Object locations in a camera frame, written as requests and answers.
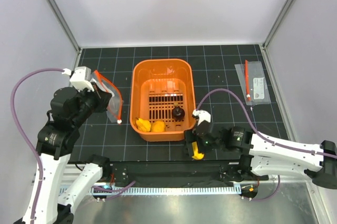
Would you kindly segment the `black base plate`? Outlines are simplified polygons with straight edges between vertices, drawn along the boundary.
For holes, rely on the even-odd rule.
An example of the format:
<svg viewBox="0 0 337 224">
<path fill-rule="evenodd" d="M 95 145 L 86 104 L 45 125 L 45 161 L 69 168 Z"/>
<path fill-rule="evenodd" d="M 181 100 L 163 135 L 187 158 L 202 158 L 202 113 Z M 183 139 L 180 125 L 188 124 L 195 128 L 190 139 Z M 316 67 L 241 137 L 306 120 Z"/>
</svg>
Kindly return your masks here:
<svg viewBox="0 0 337 224">
<path fill-rule="evenodd" d="M 266 181 L 268 176 L 257 176 L 249 168 L 229 160 L 211 161 L 124 161 L 103 165 L 101 182 L 114 181 L 124 187 L 193 188 L 230 186 L 234 182 Z"/>
</svg>

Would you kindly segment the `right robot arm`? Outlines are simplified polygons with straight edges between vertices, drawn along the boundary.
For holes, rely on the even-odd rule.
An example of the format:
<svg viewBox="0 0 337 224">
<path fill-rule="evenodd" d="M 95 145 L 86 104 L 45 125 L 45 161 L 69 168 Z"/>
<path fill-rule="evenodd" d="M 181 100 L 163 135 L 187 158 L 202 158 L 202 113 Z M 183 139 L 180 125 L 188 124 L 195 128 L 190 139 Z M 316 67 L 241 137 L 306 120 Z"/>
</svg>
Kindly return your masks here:
<svg viewBox="0 0 337 224">
<path fill-rule="evenodd" d="M 195 160 L 213 150 L 237 154 L 234 174 L 228 176 L 234 181 L 280 175 L 309 178 L 318 187 L 336 189 L 336 144 L 332 141 L 303 144 L 239 126 L 214 132 L 206 121 L 184 131 L 184 139 L 188 155 Z"/>
</svg>

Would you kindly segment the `orange toy fruit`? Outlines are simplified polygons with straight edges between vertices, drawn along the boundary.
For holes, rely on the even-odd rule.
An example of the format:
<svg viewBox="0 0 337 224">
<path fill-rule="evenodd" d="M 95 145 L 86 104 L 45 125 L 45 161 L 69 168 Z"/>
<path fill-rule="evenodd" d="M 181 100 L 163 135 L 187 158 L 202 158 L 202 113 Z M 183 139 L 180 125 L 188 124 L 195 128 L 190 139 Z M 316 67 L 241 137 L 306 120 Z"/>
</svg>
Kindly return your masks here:
<svg viewBox="0 0 337 224">
<path fill-rule="evenodd" d="M 166 124 L 164 121 L 155 121 L 152 123 L 151 132 L 165 132 Z"/>
</svg>

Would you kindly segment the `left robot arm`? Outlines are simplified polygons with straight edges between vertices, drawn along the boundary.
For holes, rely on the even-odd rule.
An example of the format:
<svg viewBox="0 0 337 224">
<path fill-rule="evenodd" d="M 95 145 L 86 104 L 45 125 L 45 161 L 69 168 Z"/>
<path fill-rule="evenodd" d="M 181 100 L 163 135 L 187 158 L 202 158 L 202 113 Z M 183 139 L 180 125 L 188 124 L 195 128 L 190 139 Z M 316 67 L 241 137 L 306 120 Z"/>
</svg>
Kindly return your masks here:
<svg viewBox="0 0 337 224">
<path fill-rule="evenodd" d="M 60 194 L 66 165 L 80 137 L 79 129 L 93 114 L 105 112 L 112 95 L 65 87 L 54 93 L 47 122 L 37 135 L 37 165 L 32 196 L 17 223 L 72 223 L 74 214 L 94 183 L 110 179 L 112 169 L 107 157 L 93 154 L 70 187 Z"/>
</svg>

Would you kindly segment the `spare clear zip bag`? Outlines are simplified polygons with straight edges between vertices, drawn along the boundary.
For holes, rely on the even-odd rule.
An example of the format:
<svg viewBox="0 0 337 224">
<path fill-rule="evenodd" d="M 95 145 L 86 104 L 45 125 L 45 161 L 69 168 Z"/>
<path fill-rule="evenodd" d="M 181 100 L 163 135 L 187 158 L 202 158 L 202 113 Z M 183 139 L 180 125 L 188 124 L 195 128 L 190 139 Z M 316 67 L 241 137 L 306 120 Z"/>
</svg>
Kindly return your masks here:
<svg viewBox="0 0 337 224">
<path fill-rule="evenodd" d="M 235 70 L 246 105 L 271 103 L 266 77 L 260 61 L 245 60 L 243 64 L 235 64 Z"/>
</svg>

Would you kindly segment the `yellow toy squash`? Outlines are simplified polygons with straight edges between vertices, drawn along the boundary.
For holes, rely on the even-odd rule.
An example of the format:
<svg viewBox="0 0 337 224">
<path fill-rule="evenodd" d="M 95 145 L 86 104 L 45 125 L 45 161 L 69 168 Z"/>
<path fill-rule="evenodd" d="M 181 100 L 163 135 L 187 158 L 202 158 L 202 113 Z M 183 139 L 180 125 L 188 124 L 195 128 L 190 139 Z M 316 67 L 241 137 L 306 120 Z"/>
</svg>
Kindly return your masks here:
<svg viewBox="0 0 337 224">
<path fill-rule="evenodd" d="M 149 120 L 144 120 L 141 118 L 136 118 L 136 126 L 141 132 L 150 132 L 151 131 L 151 123 Z"/>
</svg>

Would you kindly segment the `orange plastic basket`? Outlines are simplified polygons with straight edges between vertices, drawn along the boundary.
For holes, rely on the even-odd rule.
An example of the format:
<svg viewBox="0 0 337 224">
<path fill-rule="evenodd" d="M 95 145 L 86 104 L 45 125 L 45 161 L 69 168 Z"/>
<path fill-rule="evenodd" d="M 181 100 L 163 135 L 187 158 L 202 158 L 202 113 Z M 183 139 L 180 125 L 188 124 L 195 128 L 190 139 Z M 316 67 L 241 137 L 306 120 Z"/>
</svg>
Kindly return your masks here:
<svg viewBox="0 0 337 224">
<path fill-rule="evenodd" d="M 173 104 L 185 111 L 182 121 L 172 118 Z M 192 112 L 196 108 L 193 72 L 187 61 L 181 59 L 151 59 L 139 62 L 133 70 L 130 124 L 147 142 L 181 141 L 184 131 L 195 125 Z M 164 121 L 165 132 L 141 132 L 136 118 Z"/>
</svg>

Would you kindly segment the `clear zip bag orange zipper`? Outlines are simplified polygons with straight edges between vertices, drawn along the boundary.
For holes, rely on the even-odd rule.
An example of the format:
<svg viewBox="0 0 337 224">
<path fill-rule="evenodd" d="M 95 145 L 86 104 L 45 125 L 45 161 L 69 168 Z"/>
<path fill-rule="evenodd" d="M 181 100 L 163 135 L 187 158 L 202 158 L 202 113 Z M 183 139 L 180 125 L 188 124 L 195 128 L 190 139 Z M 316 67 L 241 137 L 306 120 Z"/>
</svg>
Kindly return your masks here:
<svg viewBox="0 0 337 224">
<path fill-rule="evenodd" d="M 107 117 L 112 123 L 121 124 L 123 99 L 119 89 L 98 70 L 92 73 L 91 81 L 94 82 L 101 91 L 111 95 L 106 105 Z"/>
</svg>

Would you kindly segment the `dark toy mangosteen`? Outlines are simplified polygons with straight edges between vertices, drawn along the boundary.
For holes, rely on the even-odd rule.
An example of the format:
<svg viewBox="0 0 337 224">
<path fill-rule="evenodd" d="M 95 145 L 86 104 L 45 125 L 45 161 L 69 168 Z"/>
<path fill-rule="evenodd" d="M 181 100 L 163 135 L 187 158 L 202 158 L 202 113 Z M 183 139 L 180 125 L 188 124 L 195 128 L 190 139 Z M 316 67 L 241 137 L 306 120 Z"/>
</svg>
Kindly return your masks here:
<svg viewBox="0 0 337 224">
<path fill-rule="evenodd" d="M 185 111 L 183 108 L 179 106 L 177 102 L 173 104 L 173 109 L 172 109 L 172 118 L 175 119 L 176 121 L 182 121 L 185 117 Z"/>
</svg>

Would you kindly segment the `yellow toy pepper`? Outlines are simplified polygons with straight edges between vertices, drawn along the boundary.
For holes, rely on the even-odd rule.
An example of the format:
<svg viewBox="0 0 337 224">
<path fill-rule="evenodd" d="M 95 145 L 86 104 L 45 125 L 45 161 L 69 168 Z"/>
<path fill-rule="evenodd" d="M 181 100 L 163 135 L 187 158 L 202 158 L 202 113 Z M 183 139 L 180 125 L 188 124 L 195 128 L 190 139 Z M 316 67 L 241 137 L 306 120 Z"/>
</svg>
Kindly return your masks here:
<svg viewBox="0 0 337 224">
<path fill-rule="evenodd" d="M 196 141 L 192 143 L 192 158 L 194 160 L 202 160 L 204 158 L 204 153 L 199 152 Z"/>
</svg>

